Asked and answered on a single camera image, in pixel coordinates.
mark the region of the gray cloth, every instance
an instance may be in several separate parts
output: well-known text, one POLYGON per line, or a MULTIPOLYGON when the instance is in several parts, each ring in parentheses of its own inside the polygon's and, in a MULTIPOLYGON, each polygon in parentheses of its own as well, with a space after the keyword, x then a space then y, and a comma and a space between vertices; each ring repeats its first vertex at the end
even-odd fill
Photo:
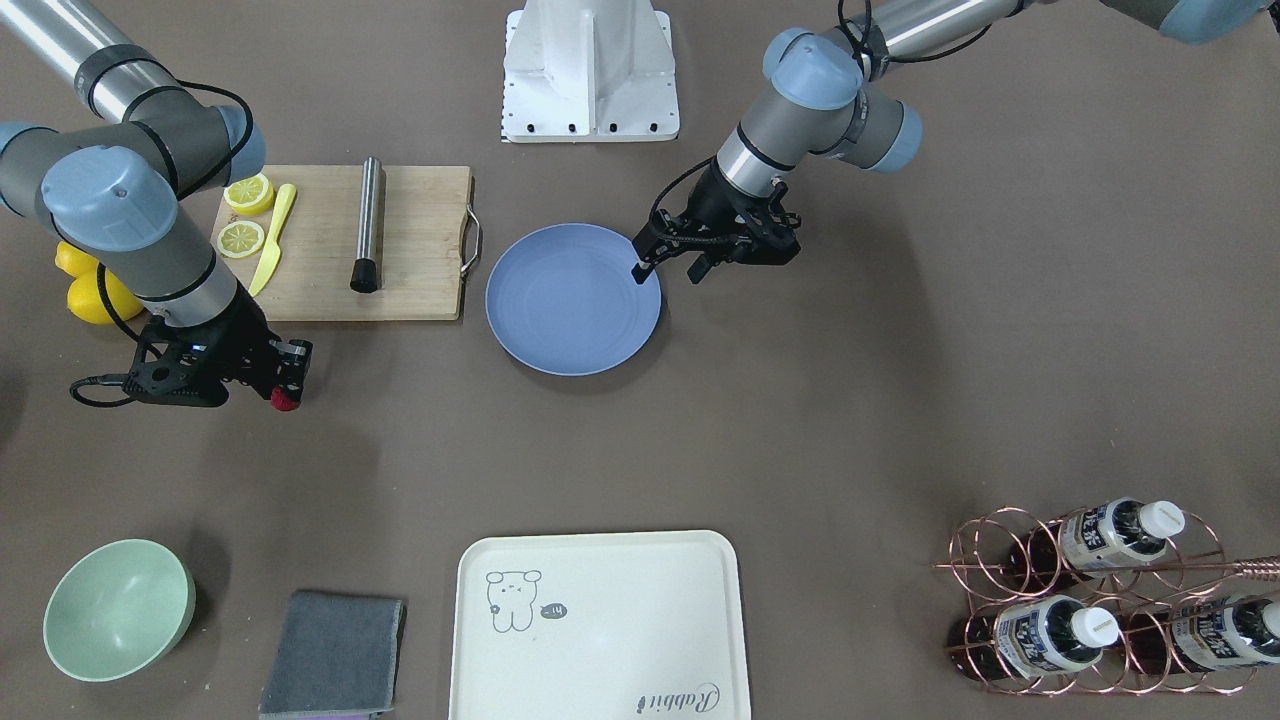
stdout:
POLYGON ((262 720, 362 716, 392 708, 404 606, 298 591, 262 689, 262 720))

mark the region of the bottle holder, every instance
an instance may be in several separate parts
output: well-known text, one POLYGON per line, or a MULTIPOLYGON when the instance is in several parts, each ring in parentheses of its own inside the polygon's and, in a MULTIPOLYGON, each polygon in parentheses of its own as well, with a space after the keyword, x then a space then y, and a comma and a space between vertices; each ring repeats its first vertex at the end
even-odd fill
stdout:
MULTIPOLYGON (((1025 510, 1000 507, 968 520, 956 529, 951 536, 947 561, 934 566, 948 570, 964 588, 969 618, 964 621, 961 637, 969 635, 972 623, 979 616, 1060 592, 1085 605, 1111 611, 1124 628, 1120 641, 1106 648, 1102 660, 1088 670, 1030 679, 1018 676, 1005 659, 993 652, 993 642, 950 644, 946 652, 957 670, 978 674, 975 653, 995 656, 1012 678, 983 679, 980 683, 986 691, 1002 694, 1142 696, 1171 692, 1228 696, 1244 689, 1257 674, 1257 667, 1188 671, 1174 652, 1167 621, 1162 623, 1158 618, 1198 605, 1211 596, 1220 596, 1222 587, 1229 583, 1280 582, 1280 556, 1228 561, 1217 533, 1199 516, 1185 512, 1187 528, 1179 533, 1176 542, 1175 538, 1169 539, 1169 550, 1158 564, 1117 568, 1107 574, 1092 571, 1092 579, 1065 591, 1053 591, 1052 585, 1061 574, 1071 571, 1062 560, 1056 532, 1051 530, 1060 527, 1059 520, 1065 516, 1042 521, 1025 510), (1038 583, 1028 575, 1034 570, 1032 550, 1025 542, 1037 529, 1051 538, 1057 560, 1051 577, 1036 577, 1038 583), (1014 562, 1014 559, 1020 559, 1021 562, 1014 562), (1044 585, 1044 589, 1033 589, 1038 585, 1044 585), (1153 662, 1149 656, 1160 648, 1164 661, 1153 662)), ((1263 594, 1280 594, 1280 591, 1263 594)))

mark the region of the bottle label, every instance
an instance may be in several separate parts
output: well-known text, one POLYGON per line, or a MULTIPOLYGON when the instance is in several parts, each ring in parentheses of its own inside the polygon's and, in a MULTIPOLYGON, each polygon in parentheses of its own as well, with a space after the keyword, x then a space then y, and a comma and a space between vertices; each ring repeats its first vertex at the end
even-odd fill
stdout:
POLYGON ((1155 556, 1134 552, 1116 533, 1116 507, 1128 500, 1130 498, 1121 497, 1114 502, 1071 515, 1062 521, 1059 543, 1062 546, 1062 557, 1071 568, 1106 570, 1135 562, 1149 562, 1162 555, 1162 552, 1155 556))
POLYGON ((1210 670, 1280 664, 1280 657, 1258 652, 1240 635, 1235 629, 1234 607, 1222 607, 1243 597, 1215 600, 1178 611, 1171 632, 1188 660, 1210 670))
POLYGON ((996 618, 996 648, 1011 670, 1023 678, 1079 673, 1088 667, 1062 657, 1048 639, 1044 614, 1061 596, 1015 605, 996 618))

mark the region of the wooden cutting board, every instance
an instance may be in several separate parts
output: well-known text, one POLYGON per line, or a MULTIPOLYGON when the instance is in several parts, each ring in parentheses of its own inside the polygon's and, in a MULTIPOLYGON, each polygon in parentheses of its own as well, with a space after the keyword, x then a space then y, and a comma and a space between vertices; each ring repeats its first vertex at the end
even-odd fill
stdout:
MULTIPOLYGON (((383 287, 351 290, 360 214, 360 165, 268 165, 271 184, 289 182, 298 196, 280 233, 280 263, 257 293, 269 320, 456 320, 462 293, 462 234, 471 200, 471 168, 401 167, 387 173, 383 287)), ((223 201, 210 237, 234 220, 266 231, 271 213, 242 218, 223 201)), ((227 259, 248 287, 260 252, 227 259)))

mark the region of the white tray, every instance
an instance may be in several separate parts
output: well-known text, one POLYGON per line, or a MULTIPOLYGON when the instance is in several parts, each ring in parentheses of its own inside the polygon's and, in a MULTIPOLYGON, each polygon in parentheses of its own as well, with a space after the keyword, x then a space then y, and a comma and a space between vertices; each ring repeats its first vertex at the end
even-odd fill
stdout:
POLYGON ((650 716, 751 716, 737 556, 723 536, 485 538, 467 548, 451 720, 650 716))

